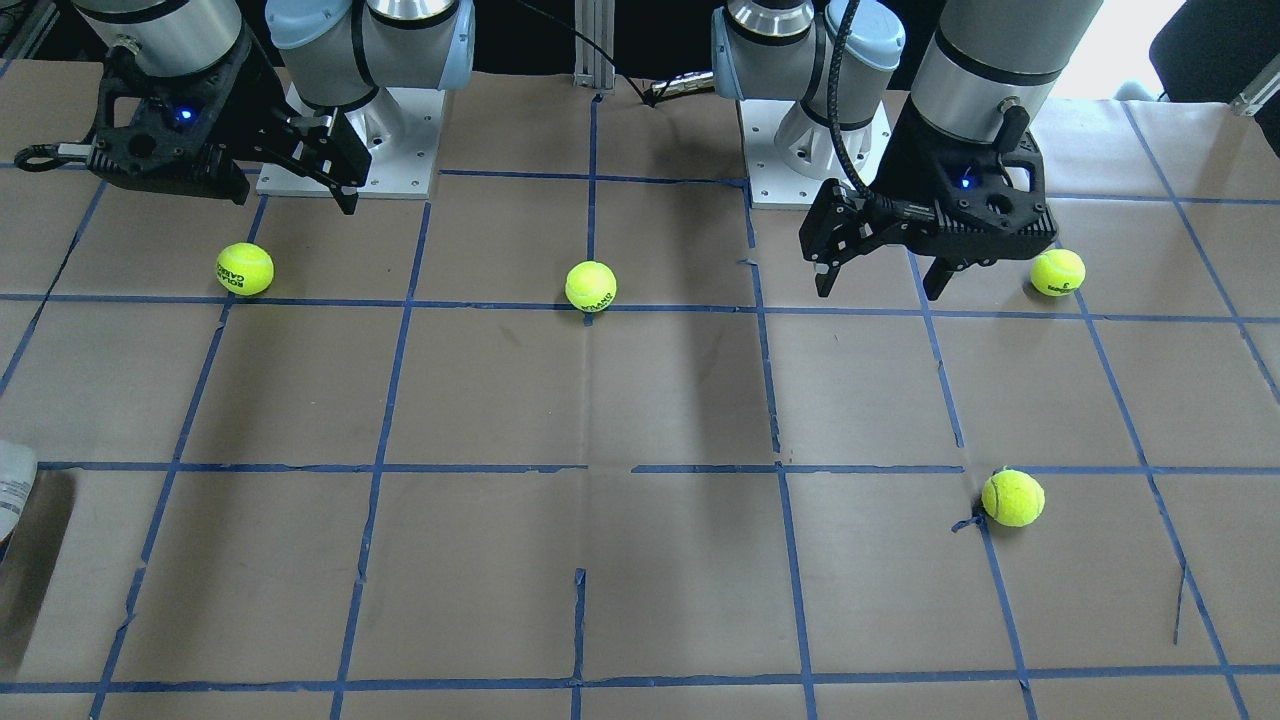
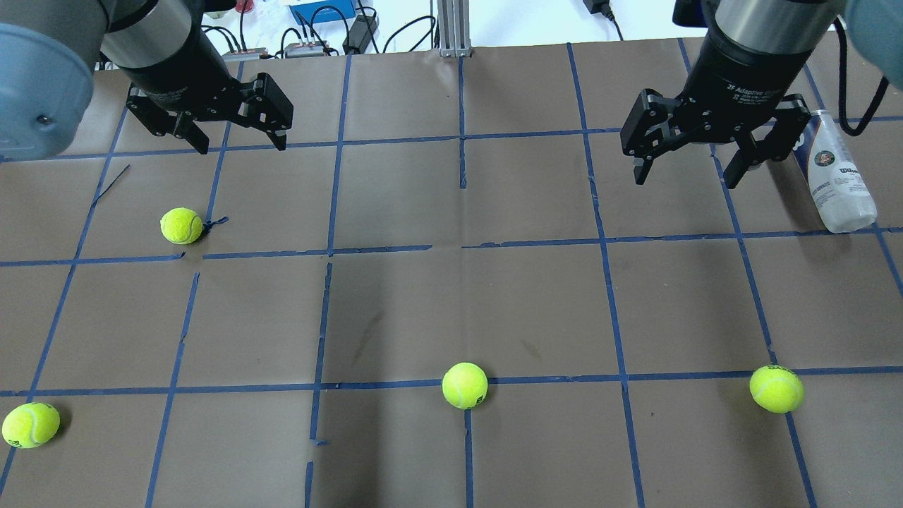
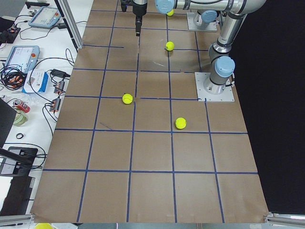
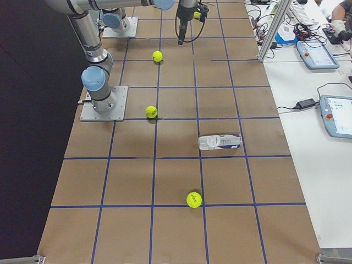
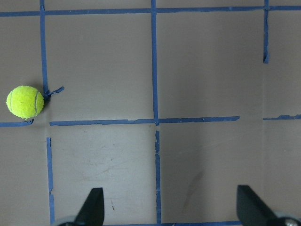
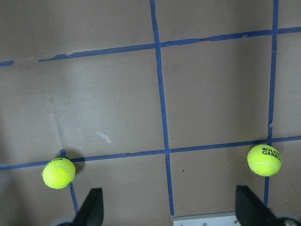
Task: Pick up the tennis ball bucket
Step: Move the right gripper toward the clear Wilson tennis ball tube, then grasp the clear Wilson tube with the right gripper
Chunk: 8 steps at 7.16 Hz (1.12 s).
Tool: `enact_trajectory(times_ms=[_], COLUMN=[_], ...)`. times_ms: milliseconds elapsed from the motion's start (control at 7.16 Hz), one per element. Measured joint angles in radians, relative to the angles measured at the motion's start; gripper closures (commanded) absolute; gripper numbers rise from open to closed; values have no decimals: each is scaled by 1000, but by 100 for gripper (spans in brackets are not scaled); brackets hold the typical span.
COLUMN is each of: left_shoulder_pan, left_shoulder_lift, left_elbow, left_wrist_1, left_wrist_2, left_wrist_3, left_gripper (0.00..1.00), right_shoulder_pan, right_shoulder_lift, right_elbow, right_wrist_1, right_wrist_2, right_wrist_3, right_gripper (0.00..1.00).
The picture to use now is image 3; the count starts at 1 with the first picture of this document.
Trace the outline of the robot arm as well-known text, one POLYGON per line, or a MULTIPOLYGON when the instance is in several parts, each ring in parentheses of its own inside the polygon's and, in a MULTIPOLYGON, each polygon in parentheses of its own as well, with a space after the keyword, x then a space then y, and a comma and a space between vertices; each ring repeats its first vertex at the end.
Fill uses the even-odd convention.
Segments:
POLYGON ((198 10, 193 21, 196 26, 206 27, 214 22, 216 18, 217 12, 215 10, 198 10))
POLYGON ((155 6, 161 14, 174 9, 195 9, 201 23, 208 23, 207 14, 210 12, 226 13, 220 35, 208 50, 211 70, 219 78, 223 73, 223 66, 232 60, 229 52, 247 14, 255 12, 264 3, 264 0, 156 0, 155 6))

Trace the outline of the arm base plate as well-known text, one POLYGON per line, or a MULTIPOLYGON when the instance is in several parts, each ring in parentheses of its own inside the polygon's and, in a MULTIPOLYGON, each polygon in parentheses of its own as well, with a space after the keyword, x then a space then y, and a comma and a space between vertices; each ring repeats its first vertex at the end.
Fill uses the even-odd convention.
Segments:
POLYGON ((211 73, 195 72, 197 99, 201 102, 234 102, 230 79, 224 85, 210 81, 211 73))
POLYGON ((188 12, 187 23, 189 31, 216 32, 217 12, 206 10, 204 12, 188 12))

